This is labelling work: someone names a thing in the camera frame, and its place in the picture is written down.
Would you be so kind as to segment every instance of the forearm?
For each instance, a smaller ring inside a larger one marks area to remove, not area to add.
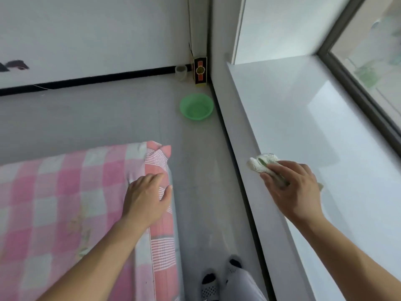
[[[38,301],[107,300],[142,232],[139,226],[128,230],[121,221],[115,223],[99,243]]]
[[[328,220],[297,226],[347,301],[395,301],[401,283],[361,251]]]

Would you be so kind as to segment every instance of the black baseboard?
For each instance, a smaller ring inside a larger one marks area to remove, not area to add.
[[[191,71],[190,64],[187,64],[187,68],[188,68],[188,71]],[[102,82],[109,82],[109,81],[116,81],[116,80],[123,80],[123,79],[132,79],[132,78],[139,78],[139,77],[172,74],[174,72],[175,72],[175,66],[166,66],[166,67],[159,67],[156,69],[149,69],[149,70],[135,70],[132,72],[124,72],[124,73],[109,74],[109,75],[102,75],[102,76],[93,76],[93,77],[84,77],[84,78],[78,78],[78,79],[38,83],[36,85],[23,85],[20,87],[8,87],[5,89],[0,89],[0,96],[46,91],[46,89],[55,90],[55,89],[61,89],[63,87],[76,87],[79,85],[102,83]]]
[[[272,280],[269,275],[269,270],[266,265],[265,256],[263,255],[263,249],[262,249],[262,244],[260,243],[258,230],[256,229],[255,220],[253,219],[251,206],[249,204],[248,196],[245,191],[245,186],[242,181],[241,173],[239,172],[237,159],[235,158],[234,149],[233,149],[233,146],[231,145],[230,137],[228,136],[227,128],[224,123],[223,114],[221,113],[221,109],[220,109],[220,105],[218,104],[216,92],[214,91],[213,82],[210,78],[208,79],[208,84],[209,84],[211,92],[212,92],[214,106],[216,108],[218,119],[220,120],[220,125],[223,129],[223,134],[224,134],[225,140],[227,142],[228,150],[230,151],[230,156],[231,156],[231,160],[234,165],[235,174],[237,176],[237,180],[238,180],[238,184],[239,184],[239,189],[241,190],[241,195],[244,200],[245,211],[246,211],[246,214],[248,217],[249,227],[251,228],[253,242],[255,243],[256,253],[258,255],[260,268],[262,270],[263,280],[265,281],[268,298],[269,298],[269,301],[277,301],[275,293],[274,293],[274,289],[273,289]]]

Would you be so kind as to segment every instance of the person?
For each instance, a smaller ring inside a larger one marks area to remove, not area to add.
[[[262,173],[279,210],[306,238],[347,301],[401,300],[401,283],[354,245],[324,217],[315,175],[304,164],[280,161],[268,165],[289,185],[278,188],[272,177]],[[171,201],[172,187],[161,201],[161,174],[140,177],[129,185],[121,219],[102,240],[62,276],[38,301],[107,300],[124,262],[143,232],[158,220]],[[251,275],[238,256],[227,260],[227,279],[218,286],[215,273],[206,273],[201,284],[202,300],[264,301]]]

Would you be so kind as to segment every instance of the plaid fabric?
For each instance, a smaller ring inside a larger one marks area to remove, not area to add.
[[[38,298],[120,218],[128,183],[164,172],[169,156],[170,146],[144,142],[0,167],[0,300]],[[176,298],[172,219],[144,233],[110,300]]]

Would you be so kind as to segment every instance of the black sock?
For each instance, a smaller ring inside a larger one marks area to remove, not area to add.
[[[203,280],[202,280],[202,284],[208,284],[208,283],[212,283],[214,280],[216,280],[216,276],[214,274],[207,274]]]
[[[235,266],[235,267],[242,268],[241,263],[238,262],[238,261],[235,260],[235,259],[231,259],[231,260],[230,260],[230,264],[233,265],[233,266]]]

